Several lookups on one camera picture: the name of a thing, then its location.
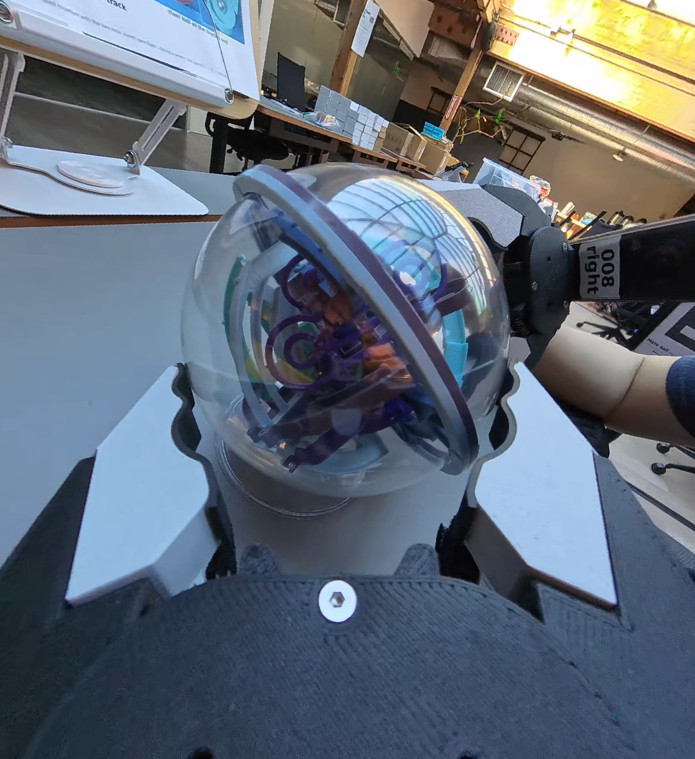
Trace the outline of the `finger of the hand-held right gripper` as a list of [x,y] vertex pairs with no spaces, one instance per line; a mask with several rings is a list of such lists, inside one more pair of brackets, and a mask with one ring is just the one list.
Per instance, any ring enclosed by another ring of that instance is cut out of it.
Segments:
[[508,248],[520,237],[523,214],[479,185],[432,179],[425,180],[425,185],[463,217],[483,226],[498,246]]

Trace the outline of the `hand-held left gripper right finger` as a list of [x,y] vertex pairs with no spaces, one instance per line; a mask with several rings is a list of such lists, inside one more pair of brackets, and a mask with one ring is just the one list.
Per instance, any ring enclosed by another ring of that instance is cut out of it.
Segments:
[[544,587],[618,611],[595,451],[524,362],[506,378],[480,425],[483,451],[446,525],[441,569],[463,576],[465,554],[478,582],[530,611]]

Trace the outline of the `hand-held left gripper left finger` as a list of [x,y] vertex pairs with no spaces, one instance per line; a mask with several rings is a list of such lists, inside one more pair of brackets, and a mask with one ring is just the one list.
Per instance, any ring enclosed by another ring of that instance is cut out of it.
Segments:
[[186,367],[166,369],[96,450],[66,601],[138,580],[171,597],[237,571],[218,479],[198,454]]

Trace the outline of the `clear plastic ball stand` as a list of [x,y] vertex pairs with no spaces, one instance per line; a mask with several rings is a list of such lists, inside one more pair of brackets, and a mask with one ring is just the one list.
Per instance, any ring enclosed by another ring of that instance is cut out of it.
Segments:
[[233,453],[218,433],[214,438],[220,469],[230,485],[248,502],[282,517],[313,520],[333,514],[352,498],[316,495],[278,483]]

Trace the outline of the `clear plastic maze ball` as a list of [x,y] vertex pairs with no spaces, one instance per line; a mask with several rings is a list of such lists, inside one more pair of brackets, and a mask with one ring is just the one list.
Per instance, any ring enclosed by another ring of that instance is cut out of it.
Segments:
[[246,480],[342,499],[470,469],[510,342],[471,222],[366,166],[255,166],[233,192],[190,274],[181,341]]

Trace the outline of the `person's right forearm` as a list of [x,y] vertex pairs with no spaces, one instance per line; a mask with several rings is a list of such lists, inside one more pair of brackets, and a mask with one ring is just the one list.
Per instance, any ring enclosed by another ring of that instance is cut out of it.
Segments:
[[561,327],[532,373],[556,400],[611,430],[695,448],[695,355],[639,355]]

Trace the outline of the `clear plastic bin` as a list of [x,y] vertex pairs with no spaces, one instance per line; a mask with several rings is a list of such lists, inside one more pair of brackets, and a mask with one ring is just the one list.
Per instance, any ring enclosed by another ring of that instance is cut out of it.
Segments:
[[482,166],[478,170],[473,182],[481,187],[485,185],[510,187],[525,194],[534,196],[534,193],[536,193],[536,196],[539,196],[539,189],[529,179],[488,158],[482,160]]

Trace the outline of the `cardboard box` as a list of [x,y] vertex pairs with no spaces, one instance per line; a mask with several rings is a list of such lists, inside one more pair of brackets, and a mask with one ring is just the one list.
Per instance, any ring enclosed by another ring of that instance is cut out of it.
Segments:
[[383,138],[382,149],[414,162],[421,162],[426,145],[426,137],[411,125],[390,122]]
[[428,175],[436,175],[447,166],[448,156],[453,146],[454,143],[447,139],[427,139],[418,163]]

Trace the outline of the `black quilted wrist rest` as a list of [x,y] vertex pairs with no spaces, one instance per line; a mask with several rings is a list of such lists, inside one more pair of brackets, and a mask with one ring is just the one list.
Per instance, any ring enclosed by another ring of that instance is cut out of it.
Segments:
[[594,414],[584,412],[570,404],[561,403],[559,405],[574,426],[587,439],[595,453],[602,458],[609,458],[610,444],[620,436],[620,433],[608,428]]

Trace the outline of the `white air vent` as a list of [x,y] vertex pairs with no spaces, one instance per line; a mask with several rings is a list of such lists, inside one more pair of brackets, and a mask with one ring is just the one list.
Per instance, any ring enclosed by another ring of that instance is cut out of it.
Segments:
[[485,78],[482,90],[498,100],[513,102],[524,79],[524,71],[502,62],[494,62],[491,71]]

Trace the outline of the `stack of white boxes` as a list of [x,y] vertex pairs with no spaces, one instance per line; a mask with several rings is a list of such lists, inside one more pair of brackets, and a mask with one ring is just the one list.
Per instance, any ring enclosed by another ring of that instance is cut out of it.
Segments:
[[386,137],[389,120],[368,107],[322,85],[318,89],[313,122],[343,137],[350,138],[353,145],[380,150]]

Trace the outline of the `wooden work table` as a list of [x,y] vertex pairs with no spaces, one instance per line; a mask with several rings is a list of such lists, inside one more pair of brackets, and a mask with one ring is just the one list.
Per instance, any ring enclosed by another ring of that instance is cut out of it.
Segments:
[[318,126],[301,115],[293,115],[281,109],[271,108],[273,102],[264,99],[258,104],[255,117],[268,117],[271,120],[267,133],[274,138],[304,146],[320,152],[318,163],[325,164],[331,155],[336,155],[339,145],[351,149],[350,162],[356,164],[376,165],[391,168],[413,177],[431,178],[422,164],[402,157],[385,149],[371,149],[353,144],[351,139]]

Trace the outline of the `black office chair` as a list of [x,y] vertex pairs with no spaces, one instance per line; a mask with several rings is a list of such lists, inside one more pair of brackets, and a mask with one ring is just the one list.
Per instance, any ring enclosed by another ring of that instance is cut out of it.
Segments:
[[209,112],[205,117],[205,130],[211,137],[209,172],[224,174],[225,157],[228,152],[242,161],[242,170],[258,165],[267,159],[281,161],[292,153],[290,145],[270,134],[252,128],[252,116],[229,120]]

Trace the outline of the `silver ventilation duct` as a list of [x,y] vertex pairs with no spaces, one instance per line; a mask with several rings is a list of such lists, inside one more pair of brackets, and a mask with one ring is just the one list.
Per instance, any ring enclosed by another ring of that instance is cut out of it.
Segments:
[[522,86],[513,103],[523,119],[533,119],[566,138],[598,143],[695,185],[695,145],[686,140],[532,85]]

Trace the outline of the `white wall notice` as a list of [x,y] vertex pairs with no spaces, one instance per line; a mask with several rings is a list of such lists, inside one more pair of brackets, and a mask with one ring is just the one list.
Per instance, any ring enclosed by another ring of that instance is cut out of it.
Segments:
[[351,51],[363,57],[371,39],[375,24],[380,16],[380,6],[373,1],[367,1],[360,15],[356,32],[352,38]]

